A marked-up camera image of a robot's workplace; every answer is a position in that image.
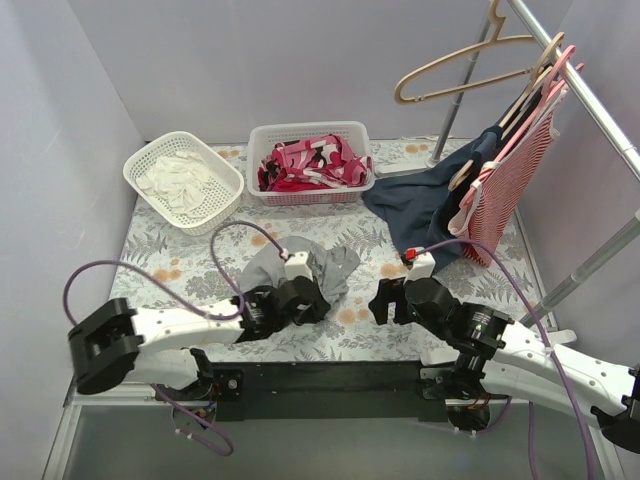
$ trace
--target gray wall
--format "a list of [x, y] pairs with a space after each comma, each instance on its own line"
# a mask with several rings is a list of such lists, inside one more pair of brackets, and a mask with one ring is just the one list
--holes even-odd
[[[124, 160], [141, 137], [64, 0], [0, 0], [0, 478], [40, 478], [71, 380], [62, 287], [117, 257], [133, 195]], [[74, 311], [103, 302], [103, 269]]]
[[[631, 140], [640, 144], [640, 3], [574, 0], [561, 29], [578, 47], [576, 63]], [[640, 185], [575, 98], [559, 112], [561, 138], [544, 159], [520, 209], [547, 290], [622, 227], [640, 208]], [[578, 333], [578, 349], [611, 362], [640, 361], [640, 241], [556, 309]], [[623, 454], [629, 478], [638, 457]]]
[[[146, 140], [188, 130], [208, 142], [246, 142], [258, 125], [360, 120], [371, 138], [440, 131], [450, 98], [400, 106], [406, 73], [475, 41], [478, 0], [69, 0]], [[571, 0], [530, 0], [550, 30]], [[506, 2], [499, 11], [511, 13]], [[505, 34], [526, 33], [517, 17]], [[482, 53], [474, 78], [529, 66], [537, 45]], [[443, 66], [409, 93], [455, 85]], [[453, 133], [475, 137], [523, 79], [471, 92]]]

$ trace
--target floral pattern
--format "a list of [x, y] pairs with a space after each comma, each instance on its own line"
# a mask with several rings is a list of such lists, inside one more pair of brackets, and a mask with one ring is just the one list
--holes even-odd
[[[443, 155], [464, 143], [462, 140], [449, 141]], [[382, 141], [372, 142], [371, 150], [374, 162], [390, 164], [424, 161], [434, 145], [433, 138]], [[214, 149], [244, 173], [246, 147]], [[325, 248], [346, 245], [358, 252], [361, 264], [348, 279], [349, 293], [326, 320], [317, 325], [289, 326], [267, 340], [200, 346], [211, 361], [416, 360], [422, 351], [442, 345], [417, 325], [376, 325], [367, 304], [376, 294], [378, 279], [403, 276], [406, 268], [391, 243], [386, 223], [361, 201], [269, 207], [245, 191], [240, 207], [230, 219], [257, 223], [276, 238], [300, 235]], [[183, 234], [138, 198], [122, 259], [144, 268], [194, 304], [211, 304], [232, 292], [215, 270], [208, 243], [208, 235], [190, 237]], [[221, 232], [216, 241], [223, 266], [235, 278], [264, 244], [265, 239], [260, 234], [243, 231], [243, 227]], [[536, 302], [539, 294], [522, 235], [514, 220], [507, 226], [497, 253], [528, 300]], [[516, 319], [525, 313], [524, 306], [496, 265], [484, 268], [471, 260], [459, 259], [436, 278], [462, 301], [485, 303]], [[128, 297], [130, 304], [138, 307], [177, 306], [145, 279], [124, 269], [118, 269], [116, 273], [111, 296]]]

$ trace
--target metal rod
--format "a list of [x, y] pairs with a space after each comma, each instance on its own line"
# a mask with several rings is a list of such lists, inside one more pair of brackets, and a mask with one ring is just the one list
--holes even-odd
[[[546, 48], [551, 42], [551, 38], [547, 32], [545, 32], [544, 28], [542, 28], [540, 22], [533, 16], [524, 1], [507, 1], [516, 12], [516, 15], [520, 17], [522, 23], [529, 29], [533, 38], [536, 39], [542, 48]], [[561, 51], [556, 49], [555, 53], [556, 55], [560, 55]], [[618, 154], [624, 159], [636, 178], [640, 180], [640, 155], [638, 155], [636, 147], [631, 143], [629, 138], [627, 138], [607, 109], [604, 108], [598, 97], [595, 96], [571, 64], [567, 63], [566, 68], [560, 73], [567, 81], [569, 87], [571, 87], [571, 90], [576, 94], [576, 97], [578, 97], [582, 105], [584, 105], [591, 117], [598, 124], [600, 130], [602, 130], [607, 140], [609, 140], [609, 143], [611, 143]]]
[[[640, 210], [618, 233], [611, 237], [604, 245], [580, 265], [575, 272], [565, 278], [560, 285], [540, 300], [534, 311], [540, 318], [553, 310], [571, 292], [584, 283], [596, 270], [613, 258], [620, 250], [629, 245], [640, 235]], [[531, 315], [526, 315], [520, 322], [527, 327], [533, 325]]]
[[[481, 43], [487, 38], [487, 33], [489, 33], [489, 28], [491, 27], [491, 21], [489, 20], [489, 15], [484, 21], [484, 24], [480, 27], [480, 31], [478, 32], [478, 37], [476, 43]], [[478, 61], [478, 55], [480, 52], [477, 51], [473, 55], [469, 57], [469, 65], [467, 69], [462, 74], [460, 78], [459, 86], [466, 85], [469, 83], [471, 79], [471, 74], [473, 73], [473, 69], [476, 68], [476, 63]], [[444, 119], [444, 124], [442, 125], [442, 130], [440, 131], [440, 136], [438, 137], [438, 141], [436, 142], [436, 146], [433, 149], [433, 154], [431, 155], [431, 160], [433, 163], [436, 163], [440, 160], [440, 155], [442, 155], [442, 150], [444, 149], [444, 144], [447, 143], [447, 138], [449, 138], [449, 132], [451, 132], [451, 127], [453, 127], [453, 122], [456, 119], [456, 115], [458, 115], [458, 109], [460, 108], [460, 103], [462, 103], [462, 97], [464, 96], [464, 92], [458, 93], [454, 99], [451, 101], [451, 106], [449, 107], [449, 111], [447, 112], [447, 116]]]

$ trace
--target clothes hanger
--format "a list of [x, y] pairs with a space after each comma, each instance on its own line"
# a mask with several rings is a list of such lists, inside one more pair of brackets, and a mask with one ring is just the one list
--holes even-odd
[[[543, 65], [549, 61], [549, 56], [553, 55], [556, 51], [556, 48], [560, 46], [560, 43], [564, 39], [564, 32], [558, 33], [553, 40], [547, 45], [547, 48], [544, 49], [540, 58], [536, 64], [531, 68], [531, 78], [529, 79], [529, 83], [527, 84], [524, 92], [520, 95], [520, 97], [516, 100], [516, 102], [511, 106], [507, 114], [502, 118], [500, 123], [498, 123], [499, 127], [506, 128], [503, 132], [503, 136], [506, 136], [515, 125], [518, 124], [518, 121], [524, 115], [526, 109], [522, 109], [519, 114], [513, 119], [513, 121], [509, 121], [510, 117], [518, 112], [518, 109], [522, 106], [523, 103], [527, 99], [529, 99], [532, 92], [540, 88], [543, 85], [543, 82], [553, 71], [553, 65], [549, 65], [543, 68]], [[449, 186], [447, 187], [450, 192], [454, 191], [458, 186], [465, 181], [465, 179], [471, 174], [471, 167], [473, 166], [473, 160], [467, 161], [460, 170], [456, 172], [456, 174], [451, 177], [451, 181], [449, 182]]]
[[498, 35], [500, 34], [500, 31], [502, 30], [502, 27], [504, 26], [504, 22], [507, 19], [506, 15], [503, 15], [503, 16], [498, 15], [498, 13], [496, 11], [496, 9], [498, 8], [498, 3], [500, 3], [500, 0], [491, 0], [491, 3], [489, 4], [489, 21], [495, 26], [493, 34], [492, 34], [492, 36], [491, 36], [491, 38], [489, 40], [486, 40], [486, 41], [481, 42], [481, 43], [476, 43], [475, 45], [470, 45], [470, 46], [465, 47], [465, 48], [463, 48], [461, 50], [458, 50], [457, 52], [453, 52], [453, 53], [450, 53], [448, 55], [445, 55], [444, 57], [441, 57], [438, 60], [434, 60], [433, 62], [428, 63], [428, 64], [418, 68], [417, 70], [414, 70], [413, 72], [409, 73], [408, 75], [405, 75], [398, 82], [398, 85], [396, 85], [396, 89], [394, 91], [394, 97], [395, 97], [396, 102], [398, 102], [400, 104], [424, 102], [425, 100], [432, 100], [434, 98], [443, 97], [445, 95], [451, 95], [452, 93], [466, 92], [467, 90], [473, 90], [473, 89], [476, 89], [476, 88], [484, 87], [485, 85], [491, 85], [491, 84], [494, 84], [494, 83], [501, 82], [503, 80], [507, 80], [508, 78], [517, 77], [519, 75], [524, 75], [526, 73], [531, 72], [534, 67], [525, 68], [523, 70], [516, 70], [516, 71], [511, 72], [511, 73], [506, 73], [504, 75], [500, 75], [498, 77], [493, 77], [493, 78], [489, 78], [487, 80], [482, 80], [482, 81], [474, 82], [474, 83], [467, 83], [465, 85], [460, 85], [458, 87], [453, 87], [453, 88], [447, 88], [445, 90], [440, 90], [440, 91], [434, 92], [434, 93], [428, 93], [426, 95], [420, 95], [418, 97], [403, 97], [402, 96], [402, 89], [411, 80], [413, 80], [416, 77], [419, 77], [420, 75], [422, 75], [426, 71], [431, 70], [432, 68], [434, 68], [436, 66], [448, 63], [448, 62], [450, 62], [450, 61], [452, 61], [452, 60], [454, 60], [454, 59], [456, 59], [458, 57], [461, 57], [463, 55], [479, 52], [479, 51], [484, 50], [486, 48], [491, 48], [491, 47], [494, 47], [496, 45], [502, 45], [502, 44], [507, 44], [507, 43], [535, 43], [536, 41], [531, 35], [512, 35], [512, 36], [509, 36], [509, 37], [498, 38]]
[[558, 33], [553, 38], [553, 40], [551, 40], [549, 45], [547, 45], [547, 48], [544, 49], [544, 51], [542, 52], [542, 55], [538, 59], [538, 62], [534, 65], [533, 69], [531, 70], [531, 78], [529, 79], [529, 84], [524, 89], [524, 92], [522, 92], [522, 95], [520, 95], [520, 98], [516, 100], [516, 102], [511, 106], [511, 108], [507, 112], [507, 114], [502, 118], [498, 126], [502, 128], [506, 128], [506, 125], [508, 123], [513, 123], [513, 122], [510, 122], [511, 117], [518, 111], [518, 109], [522, 106], [524, 101], [527, 98], [529, 98], [529, 95], [540, 86], [540, 84], [542, 83], [542, 80], [546, 77], [546, 75], [548, 75], [549, 72], [551, 72], [552, 66], [549, 66], [543, 69], [542, 71], [540, 71], [540, 69], [547, 61], [551, 61], [551, 63], [555, 63], [555, 59], [549, 59], [549, 56], [553, 55], [556, 51], [556, 48], [560, 47], [563, 39], [564, 39], [564, 32]]

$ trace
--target white plastic basket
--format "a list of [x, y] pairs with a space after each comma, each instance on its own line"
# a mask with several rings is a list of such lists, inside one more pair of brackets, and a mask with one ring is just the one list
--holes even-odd
[[317, 122], [288, 123], [266, 125], [254, 128], [249, 137], [247, 152], [247, 188], [267, 205], [307, 205], [311, 203], [348, 203], [355, 202], [362, 192], [373, 187], [373, 172], [369, 182], [362, 187], [309, 190], [308, 192], [261, 192], [258, 186], [258, 168], [260, 162], [273, 151], [278, 142], [302, 140], [305, 138], [340, 135], [357, 156], [371, 156], [369, 136], [366, 127], [360, 122]]
[[[209, 186], [202, 189], [205, 200], [193, 212], [198, 218], [174, 214], [168, 202], [146, 195], [136, 182], [136, 178], [145, 174], [156, 163], [158, 157], [173, 156], [178, 150], [199, 153], [211, 170]], [[122, 173], [134, 190], [167, 222], [192, 236], [204, 235], [231, 215], [240, 204], [240, 195], [244, 188], [244, 179], [240, 172], [204, 142], [187, 132], [167, 133], [149, 143], [127, 160]]]

